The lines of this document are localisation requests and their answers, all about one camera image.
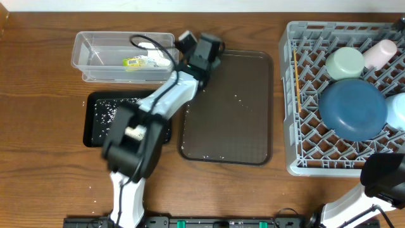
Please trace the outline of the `white tissue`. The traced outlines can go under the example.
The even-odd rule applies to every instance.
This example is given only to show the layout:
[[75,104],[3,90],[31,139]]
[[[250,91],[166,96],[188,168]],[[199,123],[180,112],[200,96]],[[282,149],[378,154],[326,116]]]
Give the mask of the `white tissue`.
[[157,67],[170,67],[171,60],[165,58],[162,51],[160,51],[153,43],[140,42],[138,43],[140,48],[144,48],[147,51],[147,58],[151,60]]

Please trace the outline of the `green snack wrapper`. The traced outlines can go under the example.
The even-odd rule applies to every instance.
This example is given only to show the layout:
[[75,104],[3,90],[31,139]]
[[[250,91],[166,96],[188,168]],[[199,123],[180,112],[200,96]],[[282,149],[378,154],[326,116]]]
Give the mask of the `green snack wrapper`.
[[140,55],[133,58],[123,59],[125,67],[158,67],[157,63],[150,57]]

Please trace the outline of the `wooden chopstick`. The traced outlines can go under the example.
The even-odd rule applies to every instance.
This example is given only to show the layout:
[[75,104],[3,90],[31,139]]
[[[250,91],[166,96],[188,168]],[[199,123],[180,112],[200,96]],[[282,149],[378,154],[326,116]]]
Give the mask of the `wooden chopstick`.
[[294,48],[294,73],[295,73],[295,80],[296,80],[296,94],[297,94],[297,112],[301,112],[301,95],[300,95],[300,88],[299,88],[299,74],[298,74],[298,66],[297,66],[297,52]]

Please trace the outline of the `mint green bowl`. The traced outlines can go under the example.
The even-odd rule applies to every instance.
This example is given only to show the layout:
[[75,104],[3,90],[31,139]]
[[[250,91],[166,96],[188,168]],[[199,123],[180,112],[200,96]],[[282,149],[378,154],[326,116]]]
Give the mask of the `mint green bowl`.
[[359,78],[365,67],[364,56],[353,47],[334,51],[325,62],[329,76],[334,80]]

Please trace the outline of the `dark blue plate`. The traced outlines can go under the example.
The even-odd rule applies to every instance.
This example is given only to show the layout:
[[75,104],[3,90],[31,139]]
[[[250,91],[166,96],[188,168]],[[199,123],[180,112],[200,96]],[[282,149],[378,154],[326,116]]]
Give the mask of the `dark blue plate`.
[[369,82],[345,79],[328,86],[318,109],[328,129],[348,141],[367,141],[377,136],[387,120],[382,93]]

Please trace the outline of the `pink cup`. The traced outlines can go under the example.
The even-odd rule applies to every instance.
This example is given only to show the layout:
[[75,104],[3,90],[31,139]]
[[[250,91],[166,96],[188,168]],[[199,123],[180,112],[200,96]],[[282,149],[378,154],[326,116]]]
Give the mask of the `pink cup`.
[[371,70],[381,70],[383,66],[396,54],[396,44],[384,39],[363,53],[364,67]]

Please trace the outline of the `light blue bowl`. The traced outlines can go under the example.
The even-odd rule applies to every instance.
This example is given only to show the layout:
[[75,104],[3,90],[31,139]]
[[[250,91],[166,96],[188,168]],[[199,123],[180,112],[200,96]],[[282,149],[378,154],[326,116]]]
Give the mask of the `light blue bowl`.
[[387,104],[387,123],[397,129],[404,130],[405,125],[405,94],[399,93],[385,99]]

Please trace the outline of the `pile of white rice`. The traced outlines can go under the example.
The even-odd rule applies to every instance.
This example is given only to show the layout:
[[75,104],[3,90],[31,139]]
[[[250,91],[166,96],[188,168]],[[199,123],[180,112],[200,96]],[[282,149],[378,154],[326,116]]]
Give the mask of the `pile of white rice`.
[[91,143],[94,147],[103,145],[110,130],[117,108],[122,103],[136,104],[140,98],[98,99],[94,105],[94,119]]

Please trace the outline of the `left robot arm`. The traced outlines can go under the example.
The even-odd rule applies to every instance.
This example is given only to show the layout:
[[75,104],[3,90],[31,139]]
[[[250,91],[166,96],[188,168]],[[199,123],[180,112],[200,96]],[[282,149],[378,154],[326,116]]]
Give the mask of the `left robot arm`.
[[123,103],[115,113],[102,146],[113,183],[114,206],[108,227],[138,227],[144,217],[143,195],[147,178],[161,156],[171,117],[210,80],[220,64],[225,43],[202,33],[184,32],[175,43],[183,57],[173,63],[170,78],[135,104]]

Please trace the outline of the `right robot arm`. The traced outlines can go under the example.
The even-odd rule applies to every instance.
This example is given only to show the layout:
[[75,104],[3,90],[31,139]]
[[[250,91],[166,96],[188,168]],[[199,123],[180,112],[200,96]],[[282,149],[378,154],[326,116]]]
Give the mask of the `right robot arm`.
[[338,200],[321,205],[306,227],[356,227],[381,214],[404,208],[404,154],[375,153],[364,163],[360,183]]

